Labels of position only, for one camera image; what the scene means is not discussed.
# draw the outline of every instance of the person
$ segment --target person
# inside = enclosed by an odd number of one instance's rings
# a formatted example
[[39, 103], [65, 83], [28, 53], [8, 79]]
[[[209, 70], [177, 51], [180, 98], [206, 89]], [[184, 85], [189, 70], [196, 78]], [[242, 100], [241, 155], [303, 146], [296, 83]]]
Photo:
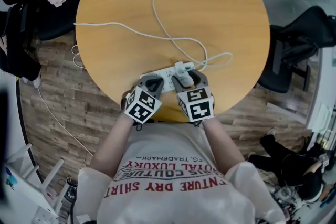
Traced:
[[[41, 84], [41, 65], [22, 48], [25, 37], [20, 32], [21, 7], [21, 4], [12, 7], [6, 33], [3, 33], [0, 38], [0, 69], [16, 77], [30, 80], [34, 87], [38, 88]], [[3, 17], [6, 16], [6, 13], [2, 13], [2, 23], [5, 21]]]
[[78, 175], [72, 223], [286, 223], [217, 118], [146, 123], [122, 113]]
[[295, 153], [275, 140], [275, 130], [271, 129], [260, 143], [270, 157], [250, 154], [248, 161], [257, 168], [273, 172], [280, 187], [297, 188], [301, 199], [314, 202], [323, 190], [321, 166], [315, 158]]

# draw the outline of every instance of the power cord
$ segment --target power cord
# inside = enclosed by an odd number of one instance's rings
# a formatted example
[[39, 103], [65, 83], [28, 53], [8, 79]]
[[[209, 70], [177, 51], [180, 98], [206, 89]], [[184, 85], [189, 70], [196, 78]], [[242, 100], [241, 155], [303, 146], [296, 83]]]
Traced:
[[43, 97], [42, 97], [42, 95], [41, 95], [41, 92], [40, 92], [40, 89], [39, 88], [37, 88], [37, 90], [38, 90], [38, 93], [39, 93], [39, 95], [40, 95], [40, 97], [41, 97], [41, 99], [42, 99], [42, 101], [43, 101], [43, 103], [46, 105], [46, 107], [47, 107], [47, 109], [49, 110], [49, 112], [53, 115], [53, 117], [55, 118], [55, 120], [58, 122], [58, 124], [59, 125], [61, 125], [62, 127], [63, 127], [63, 129], [64, 130], [66, 130], [67, 131], [67, 133], [70, 135], [70, 136], [72, 136], [72, 138], [74, 138], [91, 156], [93, 156], [93, 154], [77, 139], [77, 138], [75, 138], [59, 121], [58, 121], [58, 119], [55, 117], [55, 115], [52, 113], [52, 111], [50, 110], [50, 108], [48, 107], [48, 105], [47, 105], [47, 103], [46, 103], [46, 101], [44, 101], [44, 99], [43, 99]]
[[[135, 29], [133, 29], [133, 28], [131, 28], [131, 27], [125, 25], [125, 24], [119, 23], [119, 22], [108, 22], [108, 23], [101, 23], [101, 24], [94, 24], [94, 23], [74, 23], [74, 25], [89, 25], [89, 26], [120, 25], [120, 26], [125, 27], [125, 28], [127, 28], [128, 30], [130, 30], [130, 31], [132, 31], [132, 32], [134, 32], [134, 33], [136, 33], [136, 34], [139, 34], [139, 35], [141, 35], [141, 36], [151, 37], [151, 38], [157, 38], [157, 39], [163, 39], [163, 40], [170, 40], [170, 41], [174, 44], [174, 46], [175, 46], [181, 53], [183, 53], [185, 56], [187, 56], [187, 57], [188, 57], [190, 60], [192, 60], [193, 62], [197, 63], [197, 65], [195, 66], [195, 68], [197, 68], [198, 66], [203, 66], [202, 68], [200, 68], [199, 71], [203, 71], [206, 67], [223, 67], [223, 66], [226, 66], [226, 65], [230, 64], [231, 60], [233, 59], [233, 55], [232, 55], [232, 53], [230, 53], [230, 52], [222, 52], [221, 54], [218, 54], [218, 55], [215, 55], [215, 56], [213, 56], [213, 57], [208, 58], [206, 48], [205, 48], [205, 46], [203, 45], [203, 43], [200, 42], [199, 40], [194, 39], [194, 38], [188, 38], [188, 37], [172, 38], [172, 37], [170, 36], [170, 34], [167, 32], [167, 30], [165, 29], [165, 27], [163, 26], [163, 24], [162, 24], [162, 22], [160, 21], [160, 19], [159, 19], [159, 16], [158, 16], [158, 14], [157, 14], [157, 12], [156, 12], [156, 8], [155, 8], [155, 0], [152, 0], [152, 7], [153, 7], [153, 11], [154, 11], [156, 20], [158, 20], [158, 22], [159, 22], [159, 24], [160, 24], [162, 30], [166, 33], [166, 35], [167, 35], [168, 37], [159, 37], [159, 36], [154, 36], [154, 35], [145, 34], [145, 33], [136, 31]], [[203, 49], [203, 51], [204, 51], [205, 60], [202, 61], [202, 62], [199, 62], [199, 61], [195, 60], [195, 59], [192, 58], [190, 55], [188, 55], [183, 49], [181, 49], [181, 48], [176, 44], [175, 40], [191, 40], [191, 41], [194, 41], [194, 42], [198, 43], [198, 44], [202, 47], [202, 49]], [[73, 48], [71, 49], [71, 51], [72, 51], [72, 53], [74, 54], [74, 57], [73, 57], [73, 62], [74, 62], [74, 64], [75, 64], [77, 67], [79, 67], [79, 68], [83, 68], [83, 69], [84, 69], [85, 67], [81, 67], [81, 66], [79, 66], [79, 65], [77, 65], [77, 64], [75, 63], [75, 57], [76, 57], [77, 55], [79, 55], [79, 53], [74, 53], [74, 52], [73, 52]], [[230, 59], [229, 59], [225, 64], [223, 64], [223, 65], [208, 65], [208, 64], [207, 64], [208, 61], [213, 60], [213, 59], [215, 59], [215, 58], [217, 58], [217, 57], [220, 57], [220, 56], [224, 56], [224, 55], [228, 55], [228, 56], [230, 56]]]

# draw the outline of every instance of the cable on floor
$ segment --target cable on floor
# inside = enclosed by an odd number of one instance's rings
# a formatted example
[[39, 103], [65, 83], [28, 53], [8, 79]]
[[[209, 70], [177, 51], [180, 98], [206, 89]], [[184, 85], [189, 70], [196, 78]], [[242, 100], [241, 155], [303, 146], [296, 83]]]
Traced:
[[[136, 33], [136, 34], [139, 34], [139, 35], [141, 35], [141, 36], [151, 37], [151, 38], [157, 38], [157, 39], [163, 39], [163, 40], [170, 40], [170, 41], [174, 44], [174, 46], [175, 46], [181, 53], [183, 53], [185, 56], [188, 57], [188, 59], [190, 59], [191, 61], [197, 63], [197, 65], [195, 66], [195, 68], [197, 68], [197, 67], [199, 67], [199, 66], [203, 66], [202, 68], [200, 68], [199, 71], [203, 71], [206, 67], [223, 67], [223, 66], [227, 66], [228, 64], [230, 64], [231, 60], [233, 59], [233, 55], [232, 55], [232, 53], [230, 53], [230, 52], [222, 52], [221, 54], [218, 54], [218, 55], [215, 55], [215, 56], [212, 56], [212, 57], [208, 58], [207, 50], [206, 50], [205, 46], [203, 45], [203, 43], [200, 42], [199, 40], [194, 39], [194, 38], [188, 38], [188, 37], [172, 38], [172, 37], [170, 36], [170, 34], [167, 32], [167, 30], [165, 29], [165, 27], [163, 26], [163, 24], [162, 24], [162, 22], [160, 21], [160, 19], [159, 19], [159, 16], [158, 16], [158, 14], [157, 14], [157, 12], [156, 12], [156, 8], [155, 8], [155, 0], [152, 0], [152, 8], [153, 8], [153, 11], [154, 11], [156, 20], [159, 22], [159, 24], [160, 24], [162, 30], [166, 33], [166, 35], [167, 35], [168, 37], [159, 37], [159, 36], [155, 36], [155, 35], [145, 34], [145, 33], [136, 31], [135, 29], [133, 29], [133, 28], [131, 28], [131, 27], [125, 25], [125, 24], [119, 23], [119, 22], [108, 22], [108, 23], [101, 23], [101, 24], [94, 24], [94, 23], [74, 23], [74, 24], [75, 24], [75, 25], [88, 25], [88, 26], [120, 25], [120, 26], [125, 27], [125, 28], [127, 28], [128, 30], [130, 30], [130, 31], [132, 31], [132, 32], [134, 32], [134, 33]], [[191, 41], [194, 41], [194, 42], [198, 43], [198, 44], [202, 47], [202, 49], [203, 49], [203, 51], [204, 51], [205, 60], [202, 61], [202, 62], [199, 62], [199, 61], [195, 60], [195, 59], [192, 58], [190, 55], [188, 55], [183, 49], [181, 49], [181, 48], [177, 45], [177, 43], [175, 42], [175, 40], [191, 40]], [[79, 65], [77, 65], [77, 64], [75, 63], [75, 57], [76, 57], [77, 55], [79, 55], [79, 53], [76, 54], [76, 53], [73, 52], [73, 50], [71, 50], [71, 51], [72, 51], [72, 53], [75, 55], [75, 56], [73, 57], [73, 58], [74, 58], [74, 59], [73, 59], [74, 64], [75, 64], [77, 67], [84, 68], [84, 67], [81, 67], [81, 66], [79, 66]], [[225, 64], [223, 64], [223, 65], [208, 65], [208, 61], [213, 60], [213, 59], [215, 59], [215, 58], [217, 58], [217, 57], [220, 57], [220, 56], [225, 56], [225, 55], [230, 56], [230, 59], [229, 59]]]
[[38, 90], [38, 93], [39, 93], [39, 95], [40, 95], [40, 97], [41, 97], [41, 99], [42, 99], [42, 101], [43, 101], [43, 103], [46, 105], [46, 107], [47, 107], [47, 109], [49, 110], [49, 112], [53, 115], [53, 117], [55, 118], [55, 120], [58, 122], [58, 124], [59, 125], [61, 125], [62, 127], [63, 127], [63, 129], [64, 130], [66, 130], [67, 131], [67, 133], [72, 137], [72, 138], [74, 138], [91, 156], [93, 156], [93, 154], [77, 139], [77, 138], [75, 138], [59, 121], [58, 121], [58, 119], [55, 117], [55, 115], [52, 113], [52, 111], [50, 110], [50, 108], [48, 107], [48, 105], [47, 105], [47, 103], [46, 103], [46, 101], [44, 101], [44, 99], [43, 99], [43, 97], [42, 97], [42, 95], [41, 95], [41, 92], [40, 92], [40, 89], [39, 88], [37, 88], [37, 90]]

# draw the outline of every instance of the wire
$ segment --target wire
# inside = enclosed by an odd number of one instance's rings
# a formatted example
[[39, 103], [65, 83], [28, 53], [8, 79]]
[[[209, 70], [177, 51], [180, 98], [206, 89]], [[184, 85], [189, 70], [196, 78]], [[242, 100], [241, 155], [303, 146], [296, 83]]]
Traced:
[[80, 143], [79, 142], [79, 140], [77, 139], [77, 138], [75, 138], [59, 121], [58, 121], [58, 119], [55, 117], [55, 115], [52, 113], [52, 111], [50, 110], [50, 108], [48, 107], [48, 105], [47, 105], [47, 103], [46, 103], [46, 101], [44, 101], [44, 99], [43, 99], [43, 97], [42, 97], [42, 95], [41, 95], [41, 92], [40, 92], [40, 89], [39, 88], [37, 88], [37, 90], [38, 90], [38, 93], [40, 94], [40, 97], [41, 97], [41, 99], [42, 99], [42, 101], [43, 101], [43, 103], [46, 105], [46, 107], [47, 107], [47, 109], [49, 110], [49, 112], [53, 115], [53, 117], [55, 118], [55, 120], [58, 122], [58, 124], [59, 125], [61, 125], [63, 128], [64, 128], [64, 130], [66, 130], [67, 131], [67, 133], [70, 135], [70, 136], [72, 136], [72, 138], [74, 138], [91, 156], [93, 156], [93, 154], [91, 153], [91, 152], [89, 152], [89, 150], [82, 144], [82, 143]]
[[[163, 31], [165, 32], [165, 34], [168, 36], [167, 38], [166, 38], [166, 37], [159, 37], [159, 36], [155, 36], [155, 35], [145, 34], [145, 33], [139, 32], [139, 31], [137, 31], [137, 30], [135, 30], [135, 29], [133, 29], [133, 28], [131, 28], [131, 27], [129, 27], [129, 26], [123, 24], [123, 23], [119, 23], [119, 22], [108, 22], [108, 23], [100, 23], [100, 24], [94, 24], [94, 23], [74, 23], [74, 25], [88, 25], [88, 26], [120, 25], [120, 26], [125, 27], [125, 28], [127, 28], [128, 30], [130, 30], [130, 31], [132, 31], [132, 32], [134, 32], [134, 33], [136, 33], [136, 34], [139, 34], [139, 35], [141, 35], [141, 36], [151, 37], [151, 38], [157, 38], [157, 39], [163, 39], [163, 40], [170, 40], [170, 41], [174, 44], [174, 46], [175, 46], [181, 53], [183, 53], [185, 56], [187, 56], [187, 57], [188, 57], [190, 60], [192, 60], [193, 62], [197, 63], [197, 65], [195, 66], [195, 68], [197, 68], [197, 67], [199, 67], [199, 66], [203, 66], [202, 68], [200, 68], [199, 71], [203, 71], [206, 67], [223, 67], [223, 66], [227, 66], [228, 64], [230, 64], [231, 60], [233, 59], [233, 55], [232, 55], [232, 53], [230, 53], [230, 52], [222, 52], [221, 54], [218, 54], [218, 55], [215, 55], [215, 56], [212, 56], [212, 57], [208, 58], [207, 50], [206, 50], [205, 46], [203, 45], [203, 43], [200, 42], [199, 40], [194, 39], [194, 38], [188, 38], [188, 37], [172, 38], [172, 37], [170, 36], [170, 34], [167, 32], [167, 30], [165, 29], [165, 27], [163, 26], [163, 24], [162, 24], [162, 22], [160, 21], [160, 19], [159, 19], [159, 16], [158, 16], [158, 14], [157, 14], [157, 12], [156, 12], [156, 8], [155, 8], [155, 0], [152, 0], [152, 7], [153, 7], [154, 14], [155, 14], [155, 18], [156, 18], [156, 20], [159, 22], [159, 24], [160, 24], [162, 30], [163, 30]], [[190, 55], [188, 55], [183, 49], [181, 49], [181, 48], [176, 44], [175, 40], [191, 40], [191, 41], [194, 41], [194, 42], [198, 43], [198, 44], [202, 47], [202, 49], [203, 49], [203, 51], [204, 51], [205, 60], [204, 60], [204, 61], [201, 61], [201, 62], [195, 60], [195, 59], [192, 58]], [[79, 54], [76, 54], [76, 53], [74, 53], [73, 51], [72, 51], [72, 53], [75, 55], [75, 56], [73, 57], [73, 58], [74, 58], [74, 59], [73, 59], [74, 64], [75, 64], [77, 67], [84, 68], [84, 67], [81, 67], [81, 66], [79, 66], [79, 65], [77, 65], [77, 64], [75, 63], [75, 57], [76, 57], [77, 55], [79, 55]], [[213, 60], [213, 59], [215, 59], [215, 58], [217, 58], [217, 57], [220, 57], [220, 56], [224, 56], [224, 55], [228, 55], [228, 56], [230, 56], [230, 59], [229, 59], [225, 64], [223, 64], [223, 65], [208, 65], [208, 61]]]

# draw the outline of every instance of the table top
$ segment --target table top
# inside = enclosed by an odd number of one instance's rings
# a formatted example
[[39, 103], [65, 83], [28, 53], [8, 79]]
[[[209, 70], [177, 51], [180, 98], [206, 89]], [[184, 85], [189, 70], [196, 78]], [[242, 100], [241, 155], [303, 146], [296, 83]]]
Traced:
[[[204, 70], [215, 97], [215, 113], [243, 99], [259, 79], [269, 50], [269, 22], [262, 0], [155, 0], [159, 17], [172, 37], [200, 40], [208, 57], [231, 52], [227, 67]], [[156, 21], [152, 0], [80, 0], [77, 23], [120, 22], [156, 36], [165, 33]], [[143, 73], [173, 66], [189, 59], [169, 40], [143, 37], [119, 25], [76, 26], [82, 61], [99, 88], [120, 103]], [[194, 59], [204, 60], [201, 47], [189, 40], [177, 43]], [[209, 62], [221, 65], [228, 56]], [[176, 92], [161, 95], [154, 115], [161, 121], [186, 122]]]

